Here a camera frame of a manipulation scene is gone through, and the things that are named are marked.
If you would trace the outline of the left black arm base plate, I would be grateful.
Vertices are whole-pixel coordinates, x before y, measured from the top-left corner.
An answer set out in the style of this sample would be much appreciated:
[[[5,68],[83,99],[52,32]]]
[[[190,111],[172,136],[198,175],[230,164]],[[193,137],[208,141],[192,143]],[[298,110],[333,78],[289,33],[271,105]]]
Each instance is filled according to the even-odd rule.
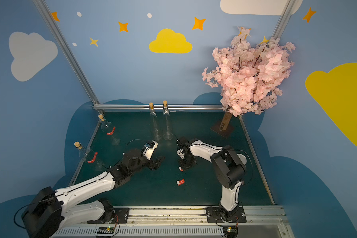
[[[110,208],[96,220],[89,220],[87,224],[126,224],[128,221],[130,209],[126,207]]]

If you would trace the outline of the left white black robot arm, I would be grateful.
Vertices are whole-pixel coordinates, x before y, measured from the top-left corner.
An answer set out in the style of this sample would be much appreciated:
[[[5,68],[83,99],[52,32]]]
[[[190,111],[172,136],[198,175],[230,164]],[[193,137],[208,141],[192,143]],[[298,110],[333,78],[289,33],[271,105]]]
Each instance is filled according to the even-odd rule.
[[[50,186],[40,190],[30,204],[23,206],[22,228],[31,238],[50,238],[66,226],[109,222],[114,217],[114,209],[108,200],[100,199],[88,205],[83,202],[126,184],[144,168],[158,169],[164,157],[153,159],[157,147],[158,142],[148,141],[142,149],[125,152],[114,166],[91,179],[57,190]]]

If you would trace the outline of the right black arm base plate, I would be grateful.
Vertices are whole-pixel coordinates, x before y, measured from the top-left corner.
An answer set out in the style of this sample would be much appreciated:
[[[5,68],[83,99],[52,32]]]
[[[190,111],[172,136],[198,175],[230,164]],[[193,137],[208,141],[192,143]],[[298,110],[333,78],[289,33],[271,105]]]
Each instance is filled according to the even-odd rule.
[[[242,207],[235,207],[231,211],[227,211],[221,207],[206,207],[205,213],[208,223],[246,223],[247,218]]]

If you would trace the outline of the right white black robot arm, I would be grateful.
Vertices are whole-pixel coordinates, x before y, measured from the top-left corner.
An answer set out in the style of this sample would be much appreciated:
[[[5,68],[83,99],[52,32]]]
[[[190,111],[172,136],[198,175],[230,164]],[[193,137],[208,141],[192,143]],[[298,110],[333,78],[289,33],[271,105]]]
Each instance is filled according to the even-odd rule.
[[[238,195],[244,176],[247,173],[245,155],[238,154],[233,147],[213,146],[199,139],[187,140],[184,137],[177,140],[177,155],[182,171],[196,165],[196,159],[202,158],[212,163],[217,180],[222,185],[220,209],[231,213],[239,206]]]

